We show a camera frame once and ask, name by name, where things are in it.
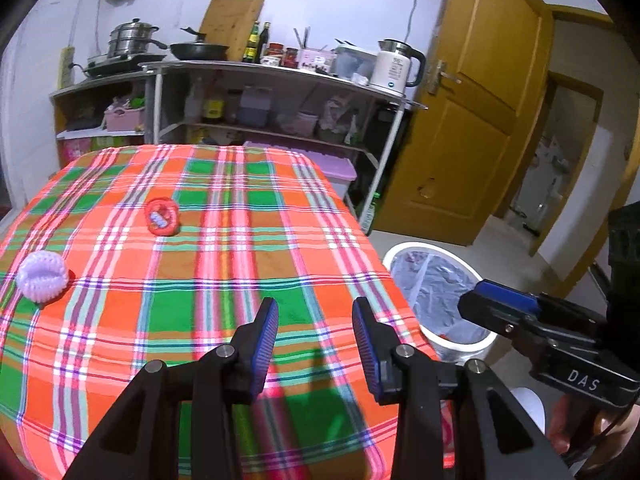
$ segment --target table covered with tablecloth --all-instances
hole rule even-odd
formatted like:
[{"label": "table covered with tablecloth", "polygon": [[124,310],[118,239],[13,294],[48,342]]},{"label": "table covered with tablecloth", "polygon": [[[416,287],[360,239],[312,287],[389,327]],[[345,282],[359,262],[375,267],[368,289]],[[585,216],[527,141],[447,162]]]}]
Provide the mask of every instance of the table covered with tablecloth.
[{"label": "table covered with tablecloth", "polygon": [[[146,227],[143,206],[160,197],[180,208],[172,237]],[[36,250],[61,254],[70,270],[68,289],[42,308],[15,285]],[[200,358],[251,322],[264,297],[277,300],[280,326],[263,393],[234,409],[245,478],[389,475],[398,408],[367,391],[354,298],[433,356],[331,184],[283,150],[166,144],[84,155],[11,225],[0,277],[0,429],[47,479],[64,474],[146,362]],[[185,403],[184,476],[189,428]]]}]

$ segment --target power strip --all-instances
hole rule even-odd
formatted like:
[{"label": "power strip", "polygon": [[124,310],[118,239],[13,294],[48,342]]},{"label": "power strip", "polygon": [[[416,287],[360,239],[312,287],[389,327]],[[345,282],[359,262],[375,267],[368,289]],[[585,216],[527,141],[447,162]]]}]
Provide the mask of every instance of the power strip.
[{"label": "power strip", "polygon": [[74,46],[66,46],[60,51],[60,65],[58,66],[58,88],[66,88],[74,83]]}]

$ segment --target trash can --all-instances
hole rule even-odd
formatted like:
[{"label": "trash can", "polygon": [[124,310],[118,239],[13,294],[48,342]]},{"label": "trash can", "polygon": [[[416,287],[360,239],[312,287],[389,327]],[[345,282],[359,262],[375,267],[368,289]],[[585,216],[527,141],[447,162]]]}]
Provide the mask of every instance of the trash can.
[{"label": "trash can", "polygon": [[497,334],[462,319],[458,299],[480,275],[455,254],[421,242],[392,247],[383,259],[438,356],[464,364],[484,358]]}]

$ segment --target yellow door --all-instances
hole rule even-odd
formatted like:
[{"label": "yellow door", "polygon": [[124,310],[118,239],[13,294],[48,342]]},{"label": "yellow door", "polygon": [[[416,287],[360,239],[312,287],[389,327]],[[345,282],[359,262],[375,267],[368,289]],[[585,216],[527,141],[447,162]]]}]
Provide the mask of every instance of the yellow door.
[{"label": "yellow door", "polygon": [[431,63],[449,77],[435,95],[420,88],[429,110],[414,115],[374,229],[474,241],[526,147],[552,36],[542,0],[449,0]]}]

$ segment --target purple bin lid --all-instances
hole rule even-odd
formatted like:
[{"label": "purple bin lid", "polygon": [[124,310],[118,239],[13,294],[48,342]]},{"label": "purple bin lid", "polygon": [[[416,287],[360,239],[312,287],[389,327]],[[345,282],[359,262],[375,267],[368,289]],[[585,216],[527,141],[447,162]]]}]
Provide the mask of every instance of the purple bin lid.
[{"label": "purple bin lid", "polygon": [[274,144],[265,144],[262,142],[247,141],[247,147],[252,148],[278,148],[280,150],[288,150],[296,152],[300,155],[306,155],[309,160],[315,162],[327,178],[336,178],[339,180],[347,180],[351,182],[356,179],[356,170],[348,158],[341,158],[335,155],[325,155],[324,153],[310,152],[309,150],[300,150],[298,148],[288,148],[287,146],[276,146]]}]

